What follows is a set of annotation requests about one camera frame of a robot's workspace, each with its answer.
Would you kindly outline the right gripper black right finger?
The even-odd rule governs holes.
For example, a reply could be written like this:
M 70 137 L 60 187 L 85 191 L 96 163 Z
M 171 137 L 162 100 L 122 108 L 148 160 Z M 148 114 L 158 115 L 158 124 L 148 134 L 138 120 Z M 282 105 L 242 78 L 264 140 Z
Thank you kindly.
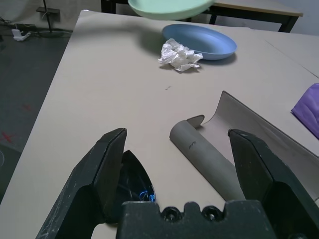
M 228 132 L 240 187 L 258 200 L 279 239 L 317 239 L 319 208 L 291 169 L 268 145 L 238 129 Z

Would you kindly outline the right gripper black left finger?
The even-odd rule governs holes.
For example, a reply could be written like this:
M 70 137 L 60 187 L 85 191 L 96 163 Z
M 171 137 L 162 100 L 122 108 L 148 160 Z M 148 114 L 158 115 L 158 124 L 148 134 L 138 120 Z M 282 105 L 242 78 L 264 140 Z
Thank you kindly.
M 38 239 L 89 239 L 110 215 L 127 130 L 104 134 L 72 170 L 37 234 Z

